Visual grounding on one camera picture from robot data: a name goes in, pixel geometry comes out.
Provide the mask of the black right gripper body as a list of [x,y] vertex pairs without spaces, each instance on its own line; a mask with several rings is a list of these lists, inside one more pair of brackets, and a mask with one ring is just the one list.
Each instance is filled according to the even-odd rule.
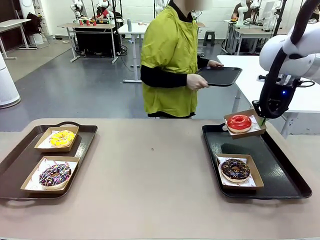
[[271,91],[268,107],[272,112],[284,113],[289,109],[296,88],[294,86],[276,84]]

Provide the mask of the person's right hand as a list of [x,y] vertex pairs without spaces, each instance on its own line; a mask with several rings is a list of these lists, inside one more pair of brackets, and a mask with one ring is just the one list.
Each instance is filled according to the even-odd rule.
[[208,82],[199,74],[188,74],[186,78],[186,85],[193,91],[209,87]]

